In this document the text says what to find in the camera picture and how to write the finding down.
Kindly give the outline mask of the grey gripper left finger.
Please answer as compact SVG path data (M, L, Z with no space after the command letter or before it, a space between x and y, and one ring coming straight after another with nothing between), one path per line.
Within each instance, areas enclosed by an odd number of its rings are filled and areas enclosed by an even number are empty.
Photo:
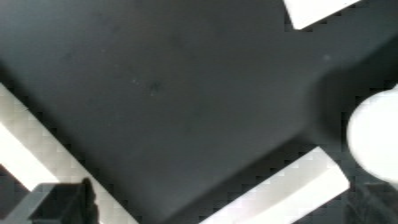
M100 224L91 180L40 184L0 224Z

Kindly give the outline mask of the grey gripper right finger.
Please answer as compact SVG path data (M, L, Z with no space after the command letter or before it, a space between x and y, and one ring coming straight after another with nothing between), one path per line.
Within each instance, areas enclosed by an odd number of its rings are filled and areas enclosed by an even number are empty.
M388 183L353 186L347 224L398 224L398 190Z

